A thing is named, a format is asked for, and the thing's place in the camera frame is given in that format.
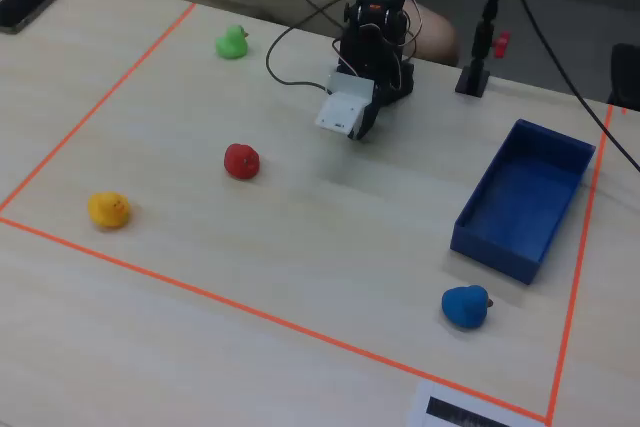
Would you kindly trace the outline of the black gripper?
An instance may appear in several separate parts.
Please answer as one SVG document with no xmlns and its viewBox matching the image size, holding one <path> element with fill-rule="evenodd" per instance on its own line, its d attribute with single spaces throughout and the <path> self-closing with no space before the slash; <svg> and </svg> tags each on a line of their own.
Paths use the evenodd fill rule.
<svg viewBox="0 0 640 427">
<path fill-rule="evenodd" d="M 392 77 L 375 82 L 372 101 L 361 112 L 359 120 L 348 135 L 354 141 L 362 140 L 374 126 L 382 107 L 389 106 L 407 96 L 414 88 L 414 65 L 401 63 L 400 69 Z"/>
</svg>

